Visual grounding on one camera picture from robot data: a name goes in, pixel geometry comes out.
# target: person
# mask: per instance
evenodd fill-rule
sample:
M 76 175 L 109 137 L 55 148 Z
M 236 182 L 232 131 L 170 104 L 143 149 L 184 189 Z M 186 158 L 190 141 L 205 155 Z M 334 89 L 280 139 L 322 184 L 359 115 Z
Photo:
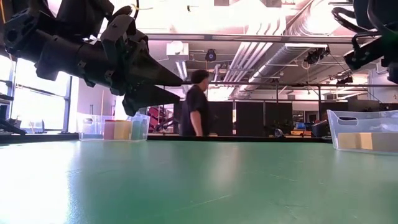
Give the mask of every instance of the person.
M 205 91 L 209 85 L 209 73 L 196 70 L 191 74 L 192 87 L 188 90 L 182 104 L 181 136 L 208 136 L 210 133 L 210 115 Z

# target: ceiling light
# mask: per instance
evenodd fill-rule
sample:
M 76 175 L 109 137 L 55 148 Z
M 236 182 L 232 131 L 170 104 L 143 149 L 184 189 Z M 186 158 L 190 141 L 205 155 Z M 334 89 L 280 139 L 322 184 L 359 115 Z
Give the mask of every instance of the ceiling light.
M 184 44 L 181 41 L 172 41 L 170 44 L 176 54 L 179 54 L 184 49 Z

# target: yellow block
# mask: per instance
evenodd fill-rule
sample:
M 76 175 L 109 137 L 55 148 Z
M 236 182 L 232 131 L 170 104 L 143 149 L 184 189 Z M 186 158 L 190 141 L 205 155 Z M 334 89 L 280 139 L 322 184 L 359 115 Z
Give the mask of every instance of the yellow block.
M 114 124 L 114 140 L 130 140 L 131 121 L 115 121 Z

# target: desk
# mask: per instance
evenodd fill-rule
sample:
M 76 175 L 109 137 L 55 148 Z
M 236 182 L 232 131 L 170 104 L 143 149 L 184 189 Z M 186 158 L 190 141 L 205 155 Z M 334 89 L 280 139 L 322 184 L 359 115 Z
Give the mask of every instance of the desk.
M 324 143 L 0 146 L 0 223 L 398 223 L 398 156 Z

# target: clear plastic bin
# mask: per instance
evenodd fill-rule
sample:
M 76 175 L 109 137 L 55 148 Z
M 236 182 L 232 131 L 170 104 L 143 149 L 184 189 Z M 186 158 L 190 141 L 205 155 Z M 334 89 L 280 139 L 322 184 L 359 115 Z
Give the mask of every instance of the clear plastic bin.
M 27 118 L 18 118 L 21 122 L 19 124 L 19 127 L 24 131 L 26 131 L 27 134 L 40 134 L 44 133 L 44 122 L 42 119 L 27 119 Z
M 78 114 L 80 140 L 143 141 L 148 137 L 149 116 L 136 114 L 127 120 L 113 116 Z
M 346 148 L 346 144 L 339 143 L 342 136 L 350 137 L 348 141 L 372 141 L 373 134 L 375 136 L 381 136 L 383 134 L 385 140 L 381 143 L 383 147 L 389 147 L 392 151 L 398 152 L 395 148 L 398 145 L 398 111 L 382 111 L 382 112 L 350 112 L 350 111 L 331 111 L 328 110 L 328 120 L 330 125 L 330 133 L 333 140 L 333 147 L 337 150 L 348 150 L 348 151 L 369 151 L 363 148 Z M 362 135 L 358 140 L 355 135 L 349 136 L 342 133 L 353 133 Z M 375 149 L 371 149 L 372 152 L 378 152 L 377 146 Z

